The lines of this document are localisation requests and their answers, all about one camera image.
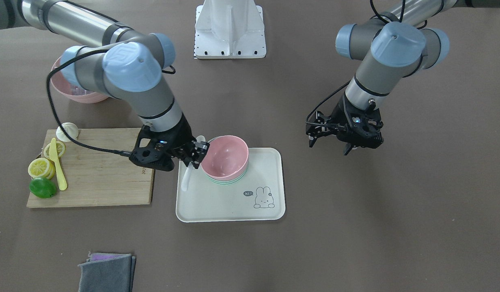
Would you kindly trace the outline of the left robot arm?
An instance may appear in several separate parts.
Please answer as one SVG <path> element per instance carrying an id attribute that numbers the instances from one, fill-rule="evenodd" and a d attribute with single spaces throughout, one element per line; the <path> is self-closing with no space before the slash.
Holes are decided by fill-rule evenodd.
<path id="1" fill-rule="evenodd" d="M 334 135 L 354 148 L 378 148 L 383 142 L 380 106 L 405 77 L 439 64 L 450 51 L 450 40 L 429 18 L 455 7 L 500 8 L 500 0 L 403 0 L 363 24 L 343 26 L 335 40 L 339 55 L 360 60 L 350 81 L 339 87 L 343 94 L 330 115 L 317 107 L 308 114 L 309 147 L 317 139 Z"/>

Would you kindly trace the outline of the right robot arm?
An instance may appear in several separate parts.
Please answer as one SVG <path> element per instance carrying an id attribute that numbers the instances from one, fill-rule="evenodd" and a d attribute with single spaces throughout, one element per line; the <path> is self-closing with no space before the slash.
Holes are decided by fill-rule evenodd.
<path id="1" fill-rule="evenodd" d="M 131 151 L 95 151 L 128 157 L 140 167 L 174 168 L 174 158 L 198 168 L 209 144 L 197 141 L 163 74 L 175 60 L 164 34 L 142 34 L 104 14 L 68 0 L 0 0 L 0 30 L 34 27 L 79 43 L 68 48 L 58 68 L 73 86 L 126 101 L 143 126 Z"/>

